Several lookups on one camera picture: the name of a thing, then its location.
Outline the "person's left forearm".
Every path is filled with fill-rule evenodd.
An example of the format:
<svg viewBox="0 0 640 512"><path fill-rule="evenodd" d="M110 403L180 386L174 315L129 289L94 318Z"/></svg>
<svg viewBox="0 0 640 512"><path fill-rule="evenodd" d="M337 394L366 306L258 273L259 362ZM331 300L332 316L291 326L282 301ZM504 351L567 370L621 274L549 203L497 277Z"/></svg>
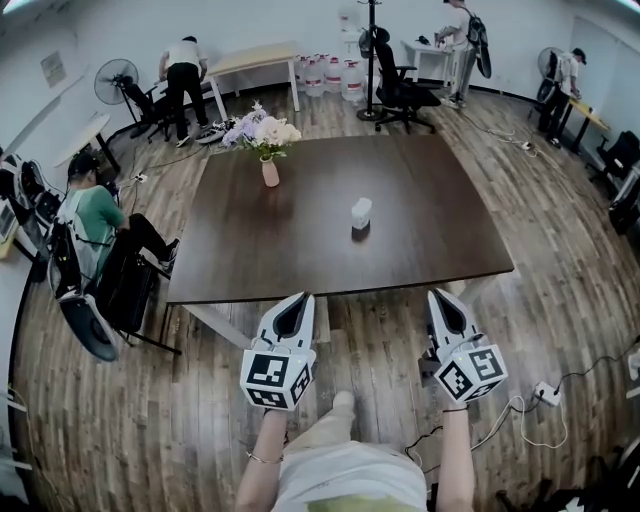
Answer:
<svg viewBox="0 0 640 512"><path fill-rule="evenodd" d="M287 413L268 410L236 494L235 512L270 512L276 502Z"/></svg>

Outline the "yellow table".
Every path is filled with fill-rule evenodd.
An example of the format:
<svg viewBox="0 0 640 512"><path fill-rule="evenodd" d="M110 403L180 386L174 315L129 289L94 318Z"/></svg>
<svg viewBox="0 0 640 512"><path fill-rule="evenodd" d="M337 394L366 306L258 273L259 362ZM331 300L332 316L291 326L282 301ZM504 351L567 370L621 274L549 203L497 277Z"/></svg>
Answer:
<svg viewBox="0 0 640 512"><path fill-rule="evenodd" d="M594 125L595 127L599 128L603 132L609 132L610 126L593 110L592 107L588 106L587 104L578 100L575 97L571 97L569 100L569 106L567 108L565 118L563 120L563 124L562 124L563 128L566 127L566 123L568 122L569 116L573 111L576 111L582 115L583 122L580 126L580 129L576 137L574 138L573 142L569 146L569 149L573 153L579 154L580 144L590 125Z"/></svg>

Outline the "round white table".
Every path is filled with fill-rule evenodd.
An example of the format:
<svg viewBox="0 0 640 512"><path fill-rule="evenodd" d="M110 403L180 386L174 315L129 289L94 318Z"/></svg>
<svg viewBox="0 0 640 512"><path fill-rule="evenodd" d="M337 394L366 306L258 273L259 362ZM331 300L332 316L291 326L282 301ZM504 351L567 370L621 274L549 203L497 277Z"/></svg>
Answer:
<svg viewBox="0 0 640 512"><path fill-rule="evenodd" d="M111 116L109 114L100 114L92 119L89 124L76 134L73 140L58 154L54 159L53 167L57 168L62 166L92 141L96 141L107 161L111 164L113 170L119 174L121 172L121 167L111 152L106 140L102 136L102 131L106 128L110 120Z"/></svg>

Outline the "white desk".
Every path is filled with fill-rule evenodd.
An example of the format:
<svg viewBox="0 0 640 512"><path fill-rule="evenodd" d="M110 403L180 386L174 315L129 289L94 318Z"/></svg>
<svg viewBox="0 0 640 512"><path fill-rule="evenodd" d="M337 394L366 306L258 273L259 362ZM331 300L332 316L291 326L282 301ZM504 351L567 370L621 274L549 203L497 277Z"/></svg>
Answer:
<svg viewBox="0 0 640 512"><path fill-rule="evenodd" d="M425 45L417 40L402 40L401 45L406 53L407 62L414 70L411 78L435 81L444 87L452 83L454 52L448 46Z"/></svg>

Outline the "black coat rack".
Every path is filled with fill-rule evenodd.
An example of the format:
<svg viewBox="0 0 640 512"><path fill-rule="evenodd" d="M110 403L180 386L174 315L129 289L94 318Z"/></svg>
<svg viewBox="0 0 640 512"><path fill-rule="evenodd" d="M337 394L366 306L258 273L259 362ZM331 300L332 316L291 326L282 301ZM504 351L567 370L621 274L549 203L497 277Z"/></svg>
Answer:
<svg viewBox="0 0 640 512"><path fill-rule="evenodd" d="M361 121L376 122L382 118L380 110L374 108L374 56L375 49L373 46L373 39L377 32L376 24L376 6L381 4L381 0L357 0L359 4L366 5L368 7L368 25L363 29L358 46L361 53L361 57L366 60L366 75L365 75L365 100L366 107L357 112L357 117Z"/></svg>

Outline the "light wooden table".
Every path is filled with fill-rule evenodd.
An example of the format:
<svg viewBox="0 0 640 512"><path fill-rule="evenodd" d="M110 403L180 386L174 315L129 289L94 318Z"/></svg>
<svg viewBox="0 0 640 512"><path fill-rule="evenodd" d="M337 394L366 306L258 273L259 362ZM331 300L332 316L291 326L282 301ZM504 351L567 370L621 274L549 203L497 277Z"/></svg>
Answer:
<svg viewBox="0 0 640 512"><path fill-rule="evenodd" d="M226 121L228 119L228 115L217 82L219 77L283 63L288 65L289 83L293 96L294 111L299 112L300 102L294 69L294 62L297 55L296 43L293 41L287 41L277 44L251 47L223 56L206 73L206 78L211 85L221 120Z"/></svg>

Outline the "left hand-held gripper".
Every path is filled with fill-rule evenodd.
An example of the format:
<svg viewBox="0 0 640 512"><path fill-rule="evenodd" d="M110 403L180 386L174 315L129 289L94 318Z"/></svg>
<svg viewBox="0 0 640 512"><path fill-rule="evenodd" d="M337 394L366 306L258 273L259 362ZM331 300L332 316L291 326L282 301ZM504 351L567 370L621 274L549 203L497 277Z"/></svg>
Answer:
<svg viewBox="0 0 640 512"><path fill-rule="evenodd" d="M294 411L313 381L315 298L287 297L260 320L257 338L243 353L240 387L262 409Z"/></svg>

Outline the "person's beige trouser leg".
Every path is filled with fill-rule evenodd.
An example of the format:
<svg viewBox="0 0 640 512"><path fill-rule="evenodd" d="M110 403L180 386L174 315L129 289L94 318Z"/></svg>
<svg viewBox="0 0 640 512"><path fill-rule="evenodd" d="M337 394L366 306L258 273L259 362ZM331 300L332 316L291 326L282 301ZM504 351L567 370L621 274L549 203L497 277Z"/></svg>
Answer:
<svg viewBox="0 0 640 512"><path fill-rule="evenodd" d="M307 449L325 448L351 440L355 419L355 397L352 392L339 391L329 412L318 419L306 432L291 441L284 454L289 455Z"/></svg>

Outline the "white table leg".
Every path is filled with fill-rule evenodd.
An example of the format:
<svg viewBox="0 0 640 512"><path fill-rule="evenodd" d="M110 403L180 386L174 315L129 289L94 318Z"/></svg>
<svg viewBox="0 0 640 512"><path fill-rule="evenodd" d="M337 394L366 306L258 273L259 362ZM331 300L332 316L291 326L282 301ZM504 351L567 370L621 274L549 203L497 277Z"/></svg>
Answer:
<svg viewBox="0 0 640 512"><path fill-rule="evenodd" d="M220 312L215 305L193 304L184 305L184 308L199 321L207 325L210 329L237 348L241 350L248 350L251 348L250 339L232 325L229 317Z"/></svg>
<svg viewBox="0 0 640 512"><path fill-rule="evenodd" d="M457 298L465 305L472 305L481 294L495 281L495 276L485 276L469 279Z"/></svg>

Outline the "black office chair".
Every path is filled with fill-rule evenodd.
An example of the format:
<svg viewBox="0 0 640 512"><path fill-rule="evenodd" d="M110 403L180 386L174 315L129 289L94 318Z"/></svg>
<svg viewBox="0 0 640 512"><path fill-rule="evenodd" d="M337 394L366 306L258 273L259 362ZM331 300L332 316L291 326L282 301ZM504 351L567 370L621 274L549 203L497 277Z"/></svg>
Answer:
<svg viewBox="0 0 640 512"><path fill-rule="evenodd" d="M155 126L155 130L147 136L148 142L151 143L152 137L158 132L161 132L164 140L168 142L170 139L170 126L174 122L173 111L168 98L163 97L158 101L153 101L150 92L143 93L140 87L133 82L127 82L124 85L124 94L128 99L132 100L140 110L141 120L138 123L138 127L141 129L141 134L146 132L151 126Z"/></svg>
<svg viewBox="0 0 640 512"><path fill-rule="evenodd" d="M605 182L609 175L624 180L631 168L640 161L640 139L633 132L623 131L609 148L605 148L606 142L607 139L602 137L602 143L596 148L604 167L593 167L595 174L589 178L590 182Z"/></svg>
<svg viewBox="0 0 640 512"><path fill-rule="evenodd" d="M416 71L417 68L397 65L389 40L388 31L380 26L371 35L372 48L380 66L380 82L376 94L382 104L381 118L374 124L375 131L380 132L384 124L401 121L407 133L411 132L411 123L425 126L431 133L435 133L436 127L421 120L418 112L423 107L436 108L442 103L433 93L434 88L406 77L408 71Z"/></svg>

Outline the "white water dispenser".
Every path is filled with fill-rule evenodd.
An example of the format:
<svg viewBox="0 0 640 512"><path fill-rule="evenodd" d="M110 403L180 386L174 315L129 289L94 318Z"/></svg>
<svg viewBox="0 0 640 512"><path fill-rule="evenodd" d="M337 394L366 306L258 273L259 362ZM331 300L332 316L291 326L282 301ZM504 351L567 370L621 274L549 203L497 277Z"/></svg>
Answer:
<svg viewBox="0 0 640 512"><path fill-rule="evenodd" d="M343 0L339 6L338 19L342 58L359 60L359 40L368 28L368 4L364 0Z"/></svg>

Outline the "pastel flower bouquet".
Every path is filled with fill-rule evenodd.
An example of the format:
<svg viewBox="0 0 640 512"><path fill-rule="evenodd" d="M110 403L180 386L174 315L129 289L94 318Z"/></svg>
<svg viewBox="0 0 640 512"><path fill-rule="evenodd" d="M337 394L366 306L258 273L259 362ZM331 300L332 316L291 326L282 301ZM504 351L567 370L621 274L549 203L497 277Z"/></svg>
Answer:
<svg viewBox="0 0 640 512"><path fill-rule="evenodd" d="M226 148L254 150L262 160L269 160L284 157L285 149L301 140L301 132L286 118L268 115L262 104L255 101L247 114L228 120L221 144Z"/></svg>

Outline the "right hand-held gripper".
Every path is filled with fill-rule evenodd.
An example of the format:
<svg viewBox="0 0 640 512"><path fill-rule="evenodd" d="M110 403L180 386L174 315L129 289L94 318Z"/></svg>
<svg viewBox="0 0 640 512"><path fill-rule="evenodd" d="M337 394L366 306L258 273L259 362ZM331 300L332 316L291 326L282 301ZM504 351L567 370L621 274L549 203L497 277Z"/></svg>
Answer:
<svg viewBox="0 0 640 512"><path fill-rule="evenodd" d="M507 379L500 348L480 333L473 314L456 296L433 289L428 310L430 338L440 364L434 378L453 402L470 403Z"/></svg>

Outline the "person's white shirt torso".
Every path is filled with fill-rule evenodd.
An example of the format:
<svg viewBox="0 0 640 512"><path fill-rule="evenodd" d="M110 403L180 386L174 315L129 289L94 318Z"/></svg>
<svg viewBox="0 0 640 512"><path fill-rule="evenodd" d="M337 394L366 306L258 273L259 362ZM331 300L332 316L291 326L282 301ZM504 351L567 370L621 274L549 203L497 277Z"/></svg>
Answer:
<svg viewBox="0 0 640 512"><path fill-rule="evenodd" d="M273 512L427 512L426 482L387 446L305 449L284 457Z"/></svg>

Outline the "wall poster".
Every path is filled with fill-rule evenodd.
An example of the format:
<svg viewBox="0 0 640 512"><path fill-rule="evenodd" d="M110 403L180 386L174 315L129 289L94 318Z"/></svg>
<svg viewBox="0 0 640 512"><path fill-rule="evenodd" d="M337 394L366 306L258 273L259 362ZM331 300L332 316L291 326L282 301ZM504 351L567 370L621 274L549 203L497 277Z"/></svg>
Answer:
<svg viewBox="0 0 640 512"><path fill-rule="evenodd" d="M59 51L54 51L41 62L41 68L50 89L57 87L67 78L66 69Z"/></svg>

